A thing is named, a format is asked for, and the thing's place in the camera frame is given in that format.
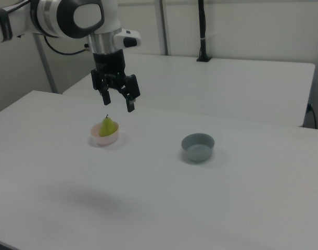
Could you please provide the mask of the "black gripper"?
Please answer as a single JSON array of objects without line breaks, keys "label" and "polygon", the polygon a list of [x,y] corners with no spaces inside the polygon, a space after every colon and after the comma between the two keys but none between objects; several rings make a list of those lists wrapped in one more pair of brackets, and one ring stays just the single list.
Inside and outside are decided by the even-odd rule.
[{"label": "black gripper", "polygon": [[128,112],[131,113],[135,109],[134,102],[140,96],[140,90],[136,75],[125,75],[123,50],[110,54],[93,54],[93,57],[96,66],[91,71],[93,89],[100,93],[104,105],[109,105],[111,103],[109,87],[117,88],[125,98]]}]

